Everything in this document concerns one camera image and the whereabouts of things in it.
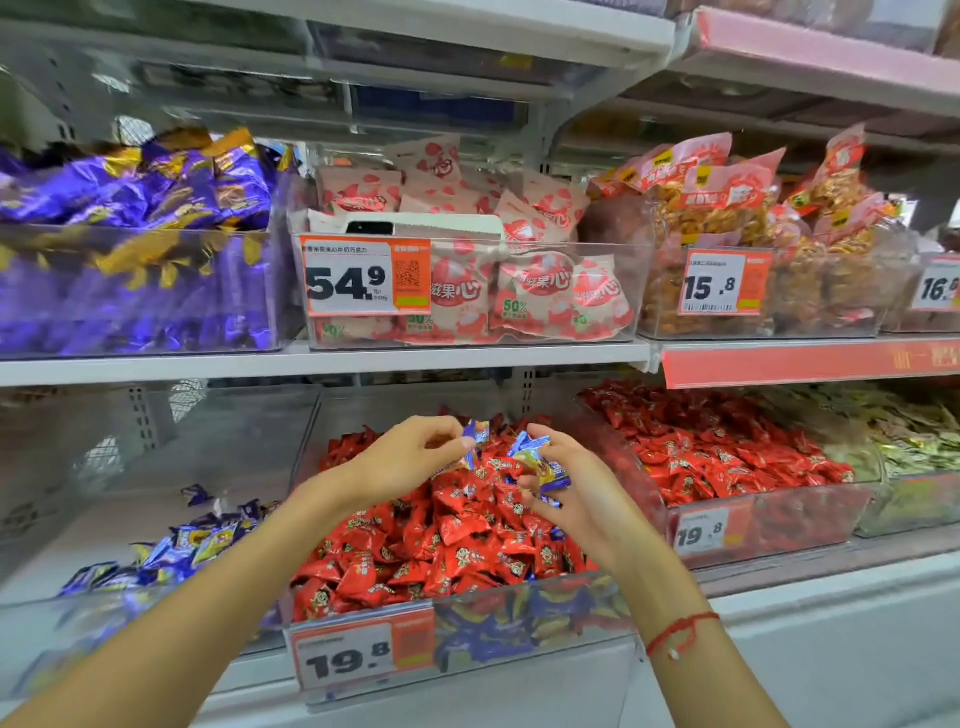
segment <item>red string bracelet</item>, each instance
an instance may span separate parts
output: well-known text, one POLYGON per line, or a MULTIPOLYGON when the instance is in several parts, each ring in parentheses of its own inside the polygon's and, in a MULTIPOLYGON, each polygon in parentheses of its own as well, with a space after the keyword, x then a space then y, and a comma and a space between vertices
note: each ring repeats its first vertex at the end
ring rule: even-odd
POLYGON ((697 641, 697 621, 700 619, 720 619, 720 615, 718 615, 716 612, 703 612, 699 615, 691 615, 690 617, 682 617, 677 619, 677 621, 673 622, 673 624, 664 629, 653 640, 650 641, 650 644, 647 646, 647 657, 653 657, 654 652, 656 652, 660 646, 663 645, 663 643, 665 643, 673 635, 690 630, 690 634, 683 641, 683 643, 677 645, 676 648, 671 649, 668 653, 671 660, 679 660, 680 656, 697 641))

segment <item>price tag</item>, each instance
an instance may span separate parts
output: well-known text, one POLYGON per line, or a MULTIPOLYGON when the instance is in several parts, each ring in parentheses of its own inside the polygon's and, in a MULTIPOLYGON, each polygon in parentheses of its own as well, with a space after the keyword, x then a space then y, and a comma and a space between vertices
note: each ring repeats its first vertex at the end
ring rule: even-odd
POLYGON ((917 283, 911 311, 951 311, 960 308, 960 255, 929 260, 917 283))
POLYGON ((756 316, 772 264, 770 251, 691 250, 678 314, 756 316))
POLYGON ((681 556, 743 544, 750 529, 753 499, 684 512, 677 523, 674 550, 681 556))
POLYGON ((310 316, 430 313, 430 241, 300 235, 310 316))
POLYGON ((287 635, 303 691, 433 665, 433 607, 347 624, 291 628, 287 635))

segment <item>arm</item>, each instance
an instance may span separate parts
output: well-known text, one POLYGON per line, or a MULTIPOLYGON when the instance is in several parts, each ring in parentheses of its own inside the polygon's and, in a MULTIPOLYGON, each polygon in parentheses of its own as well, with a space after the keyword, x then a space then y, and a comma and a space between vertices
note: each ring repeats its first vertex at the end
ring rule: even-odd
MULTIPOLYGON (((710 611, 680 556, 599 457, 542 425, 530 425, 529 432, 550 435, 551 445, 542 454, 564 466, 573 486, 551 493, 563 504, 551 508, 529 492, 536 491, 537 479, 524 476, 524 504, 562 528, 616 579, 644 643, 677 619, 710 611)), ((689 637, 688 631, 671 637, 651 658, 677 728, 789 728, 720 621, 702 619, 696 628, 696 642, 679 660, 668 653, 689 637)))
POLYGON ((353 511, 405 496, 473 447, 452 417, 414 417, 303 483, 273 515, 2 728, 187 726, 320 539, 353 511), (446 442, 439 448, 429 446, 446 442))

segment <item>finger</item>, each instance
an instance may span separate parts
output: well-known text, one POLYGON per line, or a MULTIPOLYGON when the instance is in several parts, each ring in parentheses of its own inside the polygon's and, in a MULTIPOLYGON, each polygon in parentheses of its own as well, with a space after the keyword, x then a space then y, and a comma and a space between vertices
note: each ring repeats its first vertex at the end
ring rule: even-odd
POLYGON ((562 445, 565 448, 572 449, 584 449, 584 446, 578 443, 575 438, 570 437, 565 432, 550 429, 550 427, 546 425, 538 425, 537 423, 527 425, 527 432, 534 438, 549 436, 551 445, 562 445))
POLYGON ((472 437, 458 437, 439 448, 424 450, 423 456, 430 465, 430 472, 435 473, 440 468, 445 468, 450 463, 457 462, 476 447, 477 442, 472 437))
POLYGON ((577 461, 577 458, 582 457, 584 452, 586 452, 586 450, 581 448, 579 444, 575 448, 570 448, 566 445, 554 445, 550 443, 540 449, 540 454, 544 459, 560 463, 568 473, 577 461))
POLYGON ((420 437, 424 444, 433 440, 445 442, 463 436, 464 426, 450 415, 419 418, 420 437))
POLYGON ((552 505, 544 503, 530 491, 521 490, 520 494, 523 498, 524 507, 529 508, 538 516, 547 519, 554 525, 558 525, 564 531, 567 530, 569 514, 565 513, 563 508, 554 508, 552 505))

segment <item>hand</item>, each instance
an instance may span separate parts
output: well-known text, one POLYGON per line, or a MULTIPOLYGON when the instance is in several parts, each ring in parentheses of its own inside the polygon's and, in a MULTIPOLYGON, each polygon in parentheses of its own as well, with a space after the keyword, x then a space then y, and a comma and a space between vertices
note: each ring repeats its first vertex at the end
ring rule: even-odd
POLYGON ((530 425, 527 431, 534 438, 550 436, 550 444, 540 454, 564 466, 572 485, 549 494, 563 505, 554 508, 537 497, 537 477, 522 475, 517 482, 523 504, 562 528, 598 567, 616 577, 636 558, 632 552, 637 537, 646 530, 653 532, 649 522, 597 455, 549 427, 530 425))
POLYGON ((353 472, 359 504, 371 508, 406 496, 476 447, 455 417, 411 417, 341 467, 353 472))

